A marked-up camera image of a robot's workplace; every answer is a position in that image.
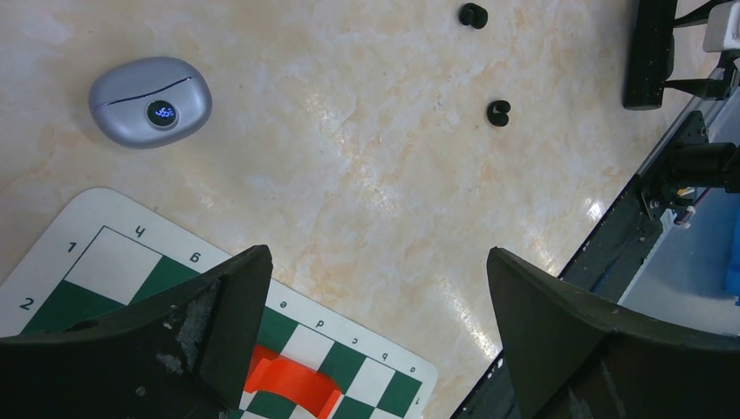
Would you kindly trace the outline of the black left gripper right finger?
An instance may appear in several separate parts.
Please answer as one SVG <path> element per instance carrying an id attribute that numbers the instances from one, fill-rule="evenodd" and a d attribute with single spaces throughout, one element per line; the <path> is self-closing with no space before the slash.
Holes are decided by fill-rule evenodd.
<path id="1" fill-rule="evenodd" d="M 503 248 L 487 274 L 522 417 L 738 417 L 738 338 L 634 312 Z"/>

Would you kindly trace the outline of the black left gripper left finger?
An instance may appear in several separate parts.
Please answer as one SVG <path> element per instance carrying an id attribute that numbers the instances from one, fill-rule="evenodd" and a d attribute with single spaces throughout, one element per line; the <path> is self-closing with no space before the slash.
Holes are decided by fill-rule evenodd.
<path id="1" fill-rule="evenodd" d="M 1 341 L 4 418 L 226 418 L 273 264 L 255 245 L 196 278 L 59 332 Z"/>

